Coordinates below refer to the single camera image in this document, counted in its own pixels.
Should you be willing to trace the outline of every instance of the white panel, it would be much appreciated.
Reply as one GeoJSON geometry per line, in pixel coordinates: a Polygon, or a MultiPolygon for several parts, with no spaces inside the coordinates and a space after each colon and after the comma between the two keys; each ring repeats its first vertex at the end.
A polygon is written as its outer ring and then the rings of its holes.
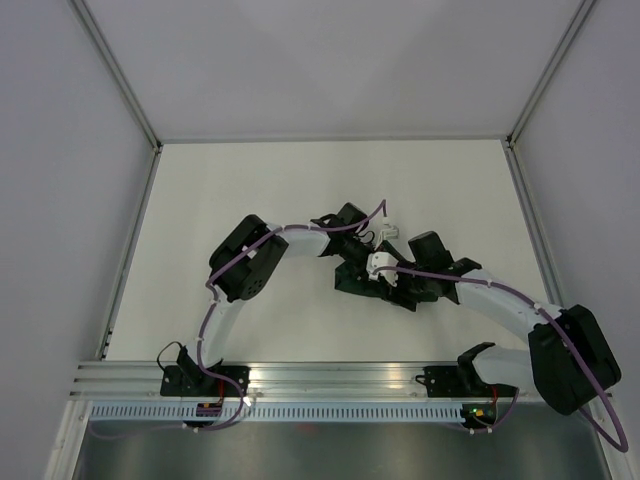
{"type": "Polygon", "coordinates": [[[42,478],[149,161],[66,2],[0,2],[2,478],[42,478]]]}
{"type": "Polygon", "coordinates": [[[163,140],[506,134],[579,0],[90,0],[163,140]]]}
{"type": "MultiPolygon", "coordinates": [[[[456,258],[469,256],[545,298],[498,141],[168,145],[108,358],[152,360],[169,341],[196,335],[209,299],[209,256],[245,215],[306,222],[348,201],[371,211],[382,198],[405,253],[408,239],[435,230],[456,258]]],[[[451,360],[486,340],[522,347],[495,323],[447,300],[411,313],[337,292],[339,263],[284,260],[243,308],[225,358],[451,360]]]]}
{"type": "Polygon", "coordinates": [[[595,313],[638,445],[640,3],[600,2],[519,145],[566,301],[595,313]]]}

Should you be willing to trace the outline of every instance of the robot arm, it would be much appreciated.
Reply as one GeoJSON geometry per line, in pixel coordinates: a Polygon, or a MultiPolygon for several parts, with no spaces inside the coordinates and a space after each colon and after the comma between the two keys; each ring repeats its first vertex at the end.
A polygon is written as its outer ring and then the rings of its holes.
{"type": "MultiPolygon", "coordinates": [[[[337,290],[380,298],[411,311],[416,311],[418,303],[445,297],[483,313],[528,344],[529,350],[509,350],[483,343],[460,355],[458,375],[469,391],[477,385],[494,384],[537,391],[565,415],[595,397],[593,387],[557,332],[538,309],[523,300],[528,297],[509,293],[510,287],[473,260],[454,261],[435,232],[409,241],[413,261],[386,240],[375,246],[363,243],[357,235],[359,229],[350,226],[366,220],[367,216],[352,204],[309,225],[284,229],[255,215],[246,217],[210,258],[212,272],[223,271],[210,285],[217,294],[217,304],[202,338],[180,352],[181,374],[190,376],[187,380],[192,385],[203,381],[202,375],[198,376],[196,342],[202,342],[204,367],[215,369],[219,365],[222,348],[242,306],[264,288],[281,259],[339,255],[344,262],[336,268],[337,290]],[[250,248],[267,237],[259,247],[250,248]],[[250,253],[240,255],[246,250],[250,253]],[[492,287],[494,283],[505,288],[492,287]]],[[[589,310],[579,305],[569,310],[542,302],[535,305],[562,325],[602,388],[620,380],[620,369],[589,310]]]]}

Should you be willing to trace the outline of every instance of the black mounting bracket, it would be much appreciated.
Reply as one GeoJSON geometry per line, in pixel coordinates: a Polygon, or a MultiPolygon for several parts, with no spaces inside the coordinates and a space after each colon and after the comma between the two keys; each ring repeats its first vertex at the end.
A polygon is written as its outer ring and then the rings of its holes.
{"type": "MultiPolygon", "coordinates": [[[[249,386],[249,367],[245,365],[222,365],[218,363],[207,369],[210,372],[218,373],[235,380],[240,385],[242,395],[247,394],[249,386]]],[[[160,387],[161,397],[218,397],[220,395],[220,385],[217,380],[207,375],[202,375],[199,381],[188,377],[184,369],[179,365],[165,367],[160,387]]],[[[238,392],[233,386],[224,385],[225,398],[238,398],[238,392]]]]}
{"type": "MultiPolygon", "coordinates": [[[[424,367],[424,385],[429,398],[493,398],[490,385],[465,385],[458,374],[457,365],[431,365],[424,367]]],[[[509,385],[493,385],[500,398],[513,397],[516,388],[509,385]]]]}

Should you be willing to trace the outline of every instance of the white connector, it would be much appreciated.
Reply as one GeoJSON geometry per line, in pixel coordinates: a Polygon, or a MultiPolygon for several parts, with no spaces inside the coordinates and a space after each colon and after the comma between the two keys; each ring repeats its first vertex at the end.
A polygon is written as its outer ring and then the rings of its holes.
{"type": "Polygon", "coordinates": [[[390,217],[382,217],[382,223],[384,224],[385,228],[380,230],[380,232],[378,233],[376,248],[378,248],[380,244],[382,244],[382,242],[384,242],[385,240],[393,240],[398,238],[398,236],[400,235],[400,230],[398,229],[398,227],[391,224],[390,217]]]}
{"type": "Polygon", "coordinates": [[[398,279],[398,273],[393,270],[383,270],[376,272],[380,267],[395,267],[398,261],[387,252],[375,252],[369,255],[367,259],[367,273],[369,274],[369,280],[377,280],[382,276],[387,283],[396,286],[396,280],[398,279]]]}

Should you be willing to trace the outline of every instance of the gray wall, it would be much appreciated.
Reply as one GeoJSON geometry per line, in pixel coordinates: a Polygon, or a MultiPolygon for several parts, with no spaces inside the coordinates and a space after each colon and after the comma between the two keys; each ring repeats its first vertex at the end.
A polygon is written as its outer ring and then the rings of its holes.
{"type": "Polygon", "coordinates": [[[65,0],[0,2],[0,477],[40,478],[150,149],[65,0]]]}
{"type": "Polygon", "coordinates": [[[87,0],[163,140],[505,135],[580,0],[87,0]]]}
{"type": "Polygon", "coordinates": [[[640,2],[603,0],[519,144],[568,302],[593,309],[640,417],[640,2]]]}

